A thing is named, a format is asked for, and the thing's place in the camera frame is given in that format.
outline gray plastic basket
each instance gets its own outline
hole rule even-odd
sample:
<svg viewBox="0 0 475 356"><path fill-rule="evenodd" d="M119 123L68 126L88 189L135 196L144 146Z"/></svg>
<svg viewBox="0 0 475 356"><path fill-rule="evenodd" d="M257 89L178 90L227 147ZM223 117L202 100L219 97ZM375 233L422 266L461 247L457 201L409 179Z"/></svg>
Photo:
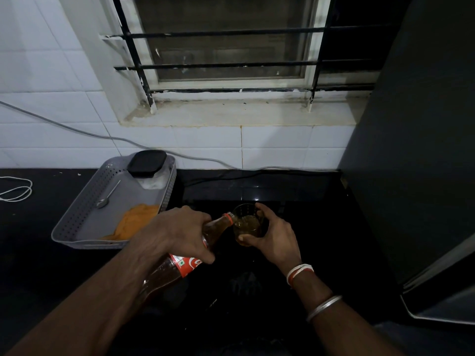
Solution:
<svg viewBox="0 0 475 356"><path fill-rule="evenodd" d="M53 229L53 241L75 249L121 249L128 241L101 238L114 233L126 211L139 203L160 205L160 212L166 210L177 174L175 158L167 155L162 168L170 170L167 186L162 190L145 190L127 171L133 156L111 158L97 170ZM109 204L96 208L97 202L106 197L119 180Z"/></svg>

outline kitchen counter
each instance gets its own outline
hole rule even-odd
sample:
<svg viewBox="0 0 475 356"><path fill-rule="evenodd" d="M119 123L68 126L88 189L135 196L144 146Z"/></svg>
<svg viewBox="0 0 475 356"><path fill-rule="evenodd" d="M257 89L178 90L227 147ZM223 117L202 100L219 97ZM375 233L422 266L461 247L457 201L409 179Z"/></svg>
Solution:
<svg viewBox="0 0 475 356"><path fill-rule="evenodd" d="M0 353L8 350L116 251L74 250L50 238L95 170L13 169L33 181L19 203L0 202ZM169 208L213 218L259 201L292 224L302 259L370 323L405 316L399 290L339 173L179 170ZM0 189L16 181L0 180ZM202 265L119 332L111 355L301 355L319 345L285 278L227 230L216 262Z"/></svg>

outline soda bottle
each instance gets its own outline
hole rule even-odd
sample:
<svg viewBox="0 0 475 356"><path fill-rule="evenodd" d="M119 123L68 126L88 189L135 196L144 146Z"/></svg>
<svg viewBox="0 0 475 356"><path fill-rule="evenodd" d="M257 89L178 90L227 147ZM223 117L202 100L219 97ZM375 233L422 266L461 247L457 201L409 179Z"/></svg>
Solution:
<svg viewBox="0 0 475 356"><path fill-rule="evenodd" d="M227 213L219 219L205 224L201 236L205 246L207 248L212 247L224 230L232 226L234 221L235 216L232 213ZM172 254L161 257L143 282L143 286L135 300L136 306L142 305L152 293L158 293L176 280L184 278L200 263L201 260L194 257L181 257Z"/></svg>

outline bottle neck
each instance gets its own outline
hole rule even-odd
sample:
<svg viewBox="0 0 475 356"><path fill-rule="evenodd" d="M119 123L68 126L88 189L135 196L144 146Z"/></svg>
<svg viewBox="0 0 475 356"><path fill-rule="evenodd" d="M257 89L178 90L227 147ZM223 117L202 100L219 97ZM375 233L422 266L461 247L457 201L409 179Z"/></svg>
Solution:
<svg viewBox="0 0 475 356"><path fill-rule="evenodd" d="M208 248L216 243L224 230L233 225L234 220L235 216L229 212L203 226L203 239Z"/></svg>

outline orange cloth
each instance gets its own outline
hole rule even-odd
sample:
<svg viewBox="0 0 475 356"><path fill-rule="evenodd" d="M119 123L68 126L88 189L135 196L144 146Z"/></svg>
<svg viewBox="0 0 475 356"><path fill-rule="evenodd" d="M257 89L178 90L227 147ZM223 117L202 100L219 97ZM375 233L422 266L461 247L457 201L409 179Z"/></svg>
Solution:
<svg viewBox="0 0 475 356"><path fill-rule="evenodd" d="M127 211L116 227L114 234L103 237L104 240L128 240L158 214L159 205L141 203Z"/></svg>

